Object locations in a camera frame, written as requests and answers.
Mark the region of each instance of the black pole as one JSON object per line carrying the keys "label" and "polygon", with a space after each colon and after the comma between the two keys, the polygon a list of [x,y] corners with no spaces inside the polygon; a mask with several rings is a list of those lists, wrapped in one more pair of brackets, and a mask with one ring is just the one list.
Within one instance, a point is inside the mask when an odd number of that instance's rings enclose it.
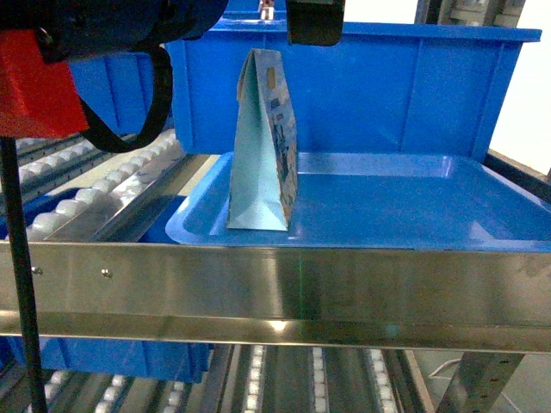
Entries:
{"label": "black pole", "polygon": [[23,214],[21,188],[19,186],[19,167],[15,139],[0,138],[0,158],[2,165],[2,188],[8,223],[11,258],[14,263],[15,285],[19,301],[19,317],[27,362],[28,386],[31,391],[33,413],[47,413],[42,366],[40,364],[40,343],[38,323],[36,321],[36,303],[34,302],[33,271],[28,252],[27,227]]}

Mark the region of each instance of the metal frame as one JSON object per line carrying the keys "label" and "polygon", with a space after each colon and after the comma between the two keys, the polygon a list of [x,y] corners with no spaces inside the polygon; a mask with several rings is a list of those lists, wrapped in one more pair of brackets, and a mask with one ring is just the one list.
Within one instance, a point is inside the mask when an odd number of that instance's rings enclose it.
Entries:
{"label": "metal frame", "polygon": [[524,354],[466,352],[436,413],[489,411],[523,357]]}
{"label": "metal frame", "polygon": [[[551,254],[31,243],[31,256],[46,336],[551,352]],[[0,243],[5,335],[19,334],[11,265]]]}
{"label": "metal frame", "polygon": [[515,28],[524,0],[419,0],[416,23]]}
{"label": "metal frame", "polygon": [[489,151],[484,165],[538,198],[551,203],[551,171],[545,176],[496,151]]}

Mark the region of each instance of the white wall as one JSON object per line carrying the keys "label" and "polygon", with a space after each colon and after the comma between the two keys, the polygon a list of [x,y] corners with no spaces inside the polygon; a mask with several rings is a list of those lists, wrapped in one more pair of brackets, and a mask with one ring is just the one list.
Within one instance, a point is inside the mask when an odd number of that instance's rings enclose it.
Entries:
{"label": "white wall", "polygon": [[[413,23],[417,0],[347,0],[347,22]],[[526,0],[520,28],[540,28],[526,44],[493,134],[492,148],[535,170],[551,168],[551,0]]]}
{"label": "white wall", "polygon": [[543,30],[523,46],[492,148],[547,174],[551,169],[551,1],[526,0],[520,28]]}
{"label": "white wall", "polygon": [[417,0],[346,0],[346,22],[413,23]]}

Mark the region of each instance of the blue crate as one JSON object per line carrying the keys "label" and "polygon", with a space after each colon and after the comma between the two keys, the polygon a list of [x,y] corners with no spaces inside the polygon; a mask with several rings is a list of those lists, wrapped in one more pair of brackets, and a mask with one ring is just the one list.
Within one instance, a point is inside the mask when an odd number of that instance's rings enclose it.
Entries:
{"label": "blue crate", "polygon": [[78,94],[117,134],[138,133],[153,97],[153,67],[144,53],[71,63]]}
{"label": "blue crate", "polygon": [[[24,364],[22,339],[8,337],[17,362]],[[122,374],[185,383],[200,383],[208,370],[207,344],[41,338],[42,366],[55,370]]]}
{"label": "blue crate", "polygon": [[410,152],[482,161],[524,42],[539,30],[346,23],[334,47],[290,46],[286,24],[222,19],[167,45],[176,135],[233,150],[236,85],[252,47],[282,52],[304,152]]}

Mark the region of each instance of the light blue paper bag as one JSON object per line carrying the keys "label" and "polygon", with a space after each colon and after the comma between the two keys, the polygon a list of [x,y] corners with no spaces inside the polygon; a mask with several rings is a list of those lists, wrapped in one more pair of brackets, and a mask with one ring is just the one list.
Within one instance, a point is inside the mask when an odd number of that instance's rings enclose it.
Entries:
{"label": "light blue paper bag", "polygon": [[249,52],[238,100],[227,227],[286,231],[297,191],[296,122],[279,52]]}

